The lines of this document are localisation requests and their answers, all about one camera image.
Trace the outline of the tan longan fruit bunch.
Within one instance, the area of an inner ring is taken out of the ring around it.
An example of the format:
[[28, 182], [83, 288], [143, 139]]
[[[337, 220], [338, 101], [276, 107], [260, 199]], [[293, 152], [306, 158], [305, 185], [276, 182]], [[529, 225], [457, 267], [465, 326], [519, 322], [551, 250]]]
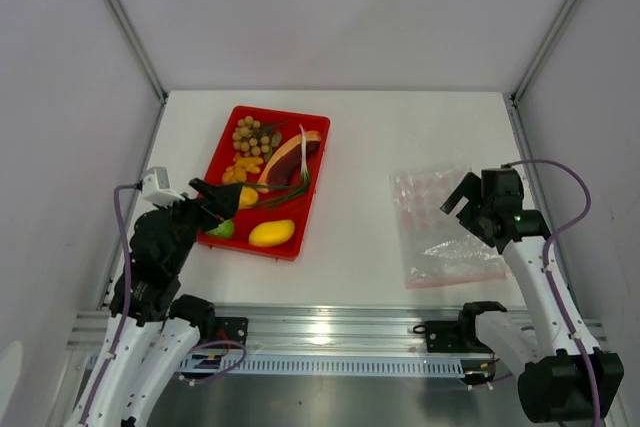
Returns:
[[261, 123], [251, 116], [241, 118], [232, 133], [234, 160], [243, 157], [270, 160], [282, 141], [282, 129], [286, 125], [287, 121]]

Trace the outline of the sliced cured ham piece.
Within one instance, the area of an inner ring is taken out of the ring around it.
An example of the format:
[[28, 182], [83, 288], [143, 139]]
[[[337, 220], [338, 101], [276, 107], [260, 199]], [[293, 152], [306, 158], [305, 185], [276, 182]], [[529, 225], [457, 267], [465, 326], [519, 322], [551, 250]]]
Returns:
[[312, 179], [309, 157], [321, 146], [322, 136], [318, 131], [299, 133], [282, 144], [267, 162], [256, 183], [255, 189], [262, 194], [291, 187], [295, 173], [299, 180], [310, 183]]

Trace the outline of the clear zip top bag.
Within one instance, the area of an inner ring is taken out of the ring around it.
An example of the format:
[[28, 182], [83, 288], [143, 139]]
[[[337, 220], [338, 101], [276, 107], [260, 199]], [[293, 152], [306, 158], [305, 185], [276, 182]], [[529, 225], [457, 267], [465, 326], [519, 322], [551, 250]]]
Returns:
[[501, 280], [507, 266], [495, 250], [465, 230], [440, 206], [471, 171], [445, 163], [390, 175], [405, 287], [426, 289]]

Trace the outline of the green scallion stalk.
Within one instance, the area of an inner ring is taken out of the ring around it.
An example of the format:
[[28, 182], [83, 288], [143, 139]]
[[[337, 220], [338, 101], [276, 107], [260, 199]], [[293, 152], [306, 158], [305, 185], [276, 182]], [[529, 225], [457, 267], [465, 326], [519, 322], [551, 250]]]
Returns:
[[245, 181], [244, 187], [254, 189], [267, 199], [258, 200], [253, 208], [276, 208], [284, 202], [305, 195], [312, 176], [307, 165], [307, 143], [320, 141], [318, 133], [307, 132], [299, 125], [300, 134], [282, 144], [271, 156], [256, 182]]

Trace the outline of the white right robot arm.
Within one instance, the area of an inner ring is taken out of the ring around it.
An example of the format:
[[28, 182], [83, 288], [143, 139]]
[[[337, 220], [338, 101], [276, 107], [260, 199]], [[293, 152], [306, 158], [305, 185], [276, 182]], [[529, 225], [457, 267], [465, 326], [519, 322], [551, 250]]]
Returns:
[[552, 247], [559, 234], [543, 214], [526, 209], [524, 185], [514, 164], [468, 172], [440, 209], [495, 249], [510, 268], [533, 333], [514, 325], [496, 301], [463, 305], [448, 327], [455, 352], [496, 355], [517, 379], [525, 416], [532, 423], [606, 418], [624, 376], [618, 354], [602, 349], [576, 307]]

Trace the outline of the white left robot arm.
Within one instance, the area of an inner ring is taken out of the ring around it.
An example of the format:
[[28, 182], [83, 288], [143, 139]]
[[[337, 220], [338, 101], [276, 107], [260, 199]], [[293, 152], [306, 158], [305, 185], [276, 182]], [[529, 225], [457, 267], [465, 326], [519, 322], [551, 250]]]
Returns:
[[170, 189], [162, 170], [133, 184], [152, 210], [122, 232], [123, 273], [114, 287], [96, 365], [67, 420], [69, 426], [144, 426], [181, 361], [195, 349], [235, 347], [217, 339], [214, 305], [180, 295], [179, 275], [200, 234], [232, 219], [240, 184], [194, 178], [190, 198]]

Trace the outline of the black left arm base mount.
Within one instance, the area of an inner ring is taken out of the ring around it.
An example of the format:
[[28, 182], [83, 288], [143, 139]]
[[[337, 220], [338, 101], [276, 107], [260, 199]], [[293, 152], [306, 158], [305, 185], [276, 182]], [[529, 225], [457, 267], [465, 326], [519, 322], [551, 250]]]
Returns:
[[246, 344], [249, 319], [246, 317], [216, 317], [202, 324], [204, 331], [201, 333], [199, 343], [212, 341], [233, 341]]

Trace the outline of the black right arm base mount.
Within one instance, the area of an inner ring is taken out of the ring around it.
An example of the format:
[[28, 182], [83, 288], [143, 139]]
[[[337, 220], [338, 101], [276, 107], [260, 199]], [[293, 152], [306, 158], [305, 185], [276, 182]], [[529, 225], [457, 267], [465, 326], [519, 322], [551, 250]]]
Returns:
[[412, 328], [412, 332], [425, 338], [429, 353], [488, 353], [478, 341], [475, 330], [460, 320], [427, 321]]

